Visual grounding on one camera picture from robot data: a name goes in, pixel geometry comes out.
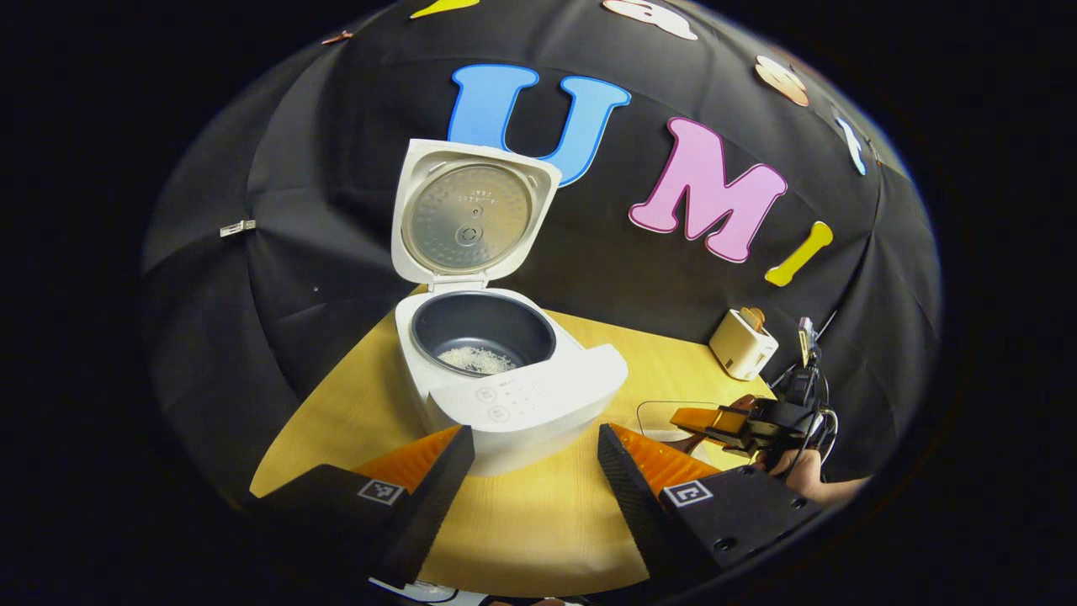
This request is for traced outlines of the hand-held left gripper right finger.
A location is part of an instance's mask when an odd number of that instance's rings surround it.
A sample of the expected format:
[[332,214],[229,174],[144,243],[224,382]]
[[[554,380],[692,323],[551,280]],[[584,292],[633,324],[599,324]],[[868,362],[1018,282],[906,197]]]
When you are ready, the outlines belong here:
[[823,508],[750,465],[719,471],[616,423],[597,460],[653,582],[702,582],[759,561]]

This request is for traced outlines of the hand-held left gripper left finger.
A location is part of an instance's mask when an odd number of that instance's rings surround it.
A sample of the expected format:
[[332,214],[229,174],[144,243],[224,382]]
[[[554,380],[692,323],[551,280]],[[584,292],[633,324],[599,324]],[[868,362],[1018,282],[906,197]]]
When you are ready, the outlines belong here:
[[472,427],[454,425],[351,470],[316,465],[247,510],[327,574],[404,587],[418,579],[474,459]]

